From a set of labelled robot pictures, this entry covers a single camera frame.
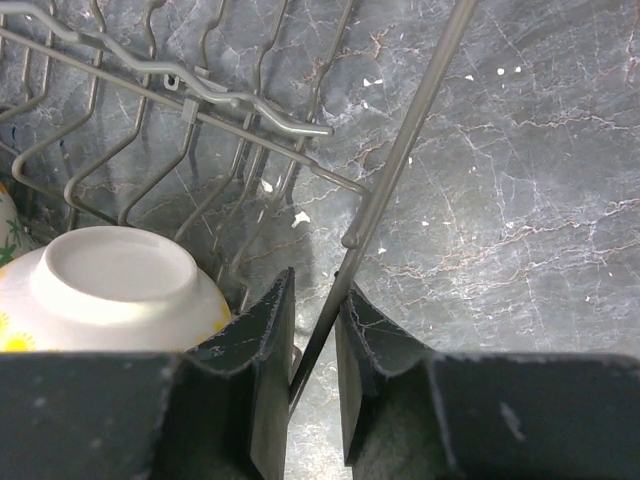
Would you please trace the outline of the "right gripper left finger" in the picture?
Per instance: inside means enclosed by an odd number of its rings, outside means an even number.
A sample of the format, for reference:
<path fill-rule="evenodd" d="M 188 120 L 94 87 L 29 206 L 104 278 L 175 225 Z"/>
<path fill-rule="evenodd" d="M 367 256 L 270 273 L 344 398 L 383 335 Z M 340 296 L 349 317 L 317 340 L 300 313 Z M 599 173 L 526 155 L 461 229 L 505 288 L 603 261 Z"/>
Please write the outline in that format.
<path fill-rule="evenodd" d="M 172 479 L 281 479 L 293 360 L 295 272 L 193 349 L 171 392 Z"/>

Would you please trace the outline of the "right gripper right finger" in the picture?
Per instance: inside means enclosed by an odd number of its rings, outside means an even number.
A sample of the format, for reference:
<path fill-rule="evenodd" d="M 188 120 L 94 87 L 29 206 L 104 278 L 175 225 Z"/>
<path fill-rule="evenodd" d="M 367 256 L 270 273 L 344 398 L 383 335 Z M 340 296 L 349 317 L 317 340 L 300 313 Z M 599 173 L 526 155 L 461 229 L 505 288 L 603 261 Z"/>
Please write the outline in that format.
<path fill-rule="evenodd" d="M 431 350 L 358 287 L 335 322 L 344 462 L 355 479 L 453 479 L 426 360 Z"/>

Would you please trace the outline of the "yellow rim blue pattern bowl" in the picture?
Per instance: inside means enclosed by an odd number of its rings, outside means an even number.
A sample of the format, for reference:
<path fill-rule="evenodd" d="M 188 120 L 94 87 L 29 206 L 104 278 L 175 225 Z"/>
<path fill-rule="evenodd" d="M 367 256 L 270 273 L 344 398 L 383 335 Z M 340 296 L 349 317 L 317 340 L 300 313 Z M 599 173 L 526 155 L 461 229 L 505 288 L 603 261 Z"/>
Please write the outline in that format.
<path fill-rule="evenodd" d="M 232 320 L 182 246 L 131 227 L 67 232 L 1 269 L 1 349 L 187 351 Z"/>

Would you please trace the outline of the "grey wire dish rack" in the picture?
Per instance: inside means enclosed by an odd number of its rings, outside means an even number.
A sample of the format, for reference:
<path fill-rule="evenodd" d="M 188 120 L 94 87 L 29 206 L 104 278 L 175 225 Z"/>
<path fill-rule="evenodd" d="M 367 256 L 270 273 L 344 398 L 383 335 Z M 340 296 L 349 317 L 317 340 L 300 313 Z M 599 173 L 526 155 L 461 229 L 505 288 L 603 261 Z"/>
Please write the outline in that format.
<path fill-rule="evenodd" d="M 286 113 L 256 89 L 230 92 L 217 85 L 204 63 L 191 67 L 159 59 L 152 23 L 164 7 L 161 1 L 142 3 L 144 45 L 137 52 L 108 31 L 105 8 L 97 1 L 87 4 L 82 27 L 63 20 L 69 6 L 60 1 L 2 3 L 4 24 L 21 20 L 27 27 L 25 32 L 7 25 L 1 29 L 2 46 L 19 46 L 25 53 L 20 77 L 24 96 L 3 106 L 2 124 L 41 112 L 52 101 L 54 83 L 65 74 L 79 81 L 80 96 L 78 110 L 69 119 L 29 146 L 12 150 L 9 173 L 20 186 L 63 208 L 65 229 L 75 228 L 81 216 L 99 224 L 131 226 L 135 208 L 166 185 L 180 166 L 195 164 L 195 150 L 205 134 L 223 134 L 230 141 L 229 165 L 216 180 L 189 190 L 191 210 L 169 235 L 185 242 L 197 226 L 205 228 L 213 274 L 238 289 L 241 308 L 254 291 L 250 251 L 287 203 L 298 174 L 329 184 L 333 192 L 352 194 L 357 207 L 341 239 L 345 254 L 291 380 L 289 403 L 296 406 L 476 3 L 453 5 L 370 187 L 310 155 L 314 143 L 335 133 L 334 127 L 319 122 L 320 98 L 346 42 L 354 2 L 344 5 L 331 28 L 328 49 L 312 67 L 309 98 L 297 114 Z"/>

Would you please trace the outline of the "orange flower leaf bowl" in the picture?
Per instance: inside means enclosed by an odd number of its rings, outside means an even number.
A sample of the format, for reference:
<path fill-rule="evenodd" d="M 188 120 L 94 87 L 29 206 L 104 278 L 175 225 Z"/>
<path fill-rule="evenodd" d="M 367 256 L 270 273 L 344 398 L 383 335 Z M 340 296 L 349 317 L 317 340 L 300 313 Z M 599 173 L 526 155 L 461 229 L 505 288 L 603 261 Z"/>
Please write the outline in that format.
<path fill-rule="evenodd" d="M 0 262 L 4 267 L 29 251 L 29 241 L 7 188 L 1 184 L 0 189 Z"/>

